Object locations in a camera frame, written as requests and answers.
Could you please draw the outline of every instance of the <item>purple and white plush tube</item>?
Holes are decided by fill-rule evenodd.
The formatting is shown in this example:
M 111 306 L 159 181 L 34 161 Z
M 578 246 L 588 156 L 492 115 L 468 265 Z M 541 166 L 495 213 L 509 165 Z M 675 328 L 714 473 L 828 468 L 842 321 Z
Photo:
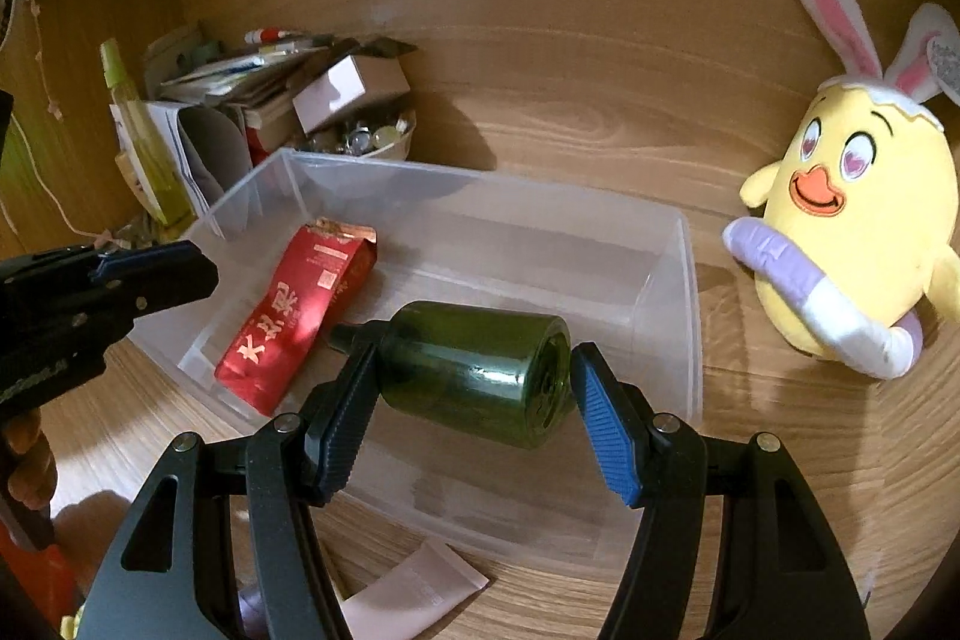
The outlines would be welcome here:
M 738 218 L 723 232 L 733 258 L 762 275 L 820 343 L 858 372 L 901 377 L 923 347 L 920 320 L 909 311 L 887 327 L 858 309 L 791 239 L 759 218 Z

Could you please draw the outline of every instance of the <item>orange beak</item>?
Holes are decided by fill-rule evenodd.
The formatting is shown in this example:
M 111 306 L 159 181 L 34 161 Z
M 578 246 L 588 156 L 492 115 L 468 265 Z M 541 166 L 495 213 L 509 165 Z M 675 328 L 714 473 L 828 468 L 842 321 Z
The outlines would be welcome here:
M 827 167 L 818 164 L 809 172 L 794 172 L 790 178 L 790 198 L 808 215 L 829 218 L 847 203 L 847 196 L 830 183 Z

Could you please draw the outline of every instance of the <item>clear plastic bin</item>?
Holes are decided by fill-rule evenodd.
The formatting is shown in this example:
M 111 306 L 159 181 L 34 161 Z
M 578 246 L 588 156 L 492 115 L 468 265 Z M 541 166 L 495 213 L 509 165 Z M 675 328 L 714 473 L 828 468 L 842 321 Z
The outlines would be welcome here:
M 417 299 L 563 316 L 657 410 L 698 423 L 699 310 L 688 226 L 670 207 L 488 172 L 282 149 L 188 238 L 217 263 L 208 300 L 141 319 L 133 340 L 243 432 L 267 419 L 213 367 L 261 300 L 296 228 L 321 215 L 376 228 L 379 258 L 347 313 L 388 319 Z M 318 345 L 279 411 L 344 358 Z M 579 415 L 523 451 L 412 418 L 382 400 L 347 494 L 485 555 L 584 576 L 622 572 L 638 512 L 606 489 Z

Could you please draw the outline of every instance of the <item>red carton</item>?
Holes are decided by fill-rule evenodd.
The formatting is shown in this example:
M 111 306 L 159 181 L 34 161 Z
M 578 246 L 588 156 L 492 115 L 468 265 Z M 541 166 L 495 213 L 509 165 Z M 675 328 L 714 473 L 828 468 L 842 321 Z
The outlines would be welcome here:
M 337 323 L 376 262 L 376 231 L 332 220 L 302 226 L 213 376 L 272 415 L 313 346 L 320 325 Z

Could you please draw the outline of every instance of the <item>yellow plush chick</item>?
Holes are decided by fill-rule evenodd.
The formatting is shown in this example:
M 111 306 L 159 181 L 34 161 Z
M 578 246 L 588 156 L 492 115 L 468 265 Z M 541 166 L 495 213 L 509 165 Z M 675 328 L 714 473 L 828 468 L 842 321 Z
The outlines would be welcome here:
M 744 183 L 763 218 L 734 220 L 724 242 L 795 348 L 899 377 L 923 345 L 920 297 L 960 319 L 957 175 L 923 106 L 939 92 L 960 103 L 960 32 L 924 4 L 883 71 L 856 0 L 800 2 L 846 73 L 819 88 L 784 159 Z
M 960 317 L 960 260 L 949 246 L 957 177 L 947 139 L 923 116 L 877 103 L 866 87 L 832 85 L 803 116 L 784 160 L 740 190 L 871 319 L 891 326 L 926 293 Z M 757 276 L 757 294 L 797 349 L 829 352 Z

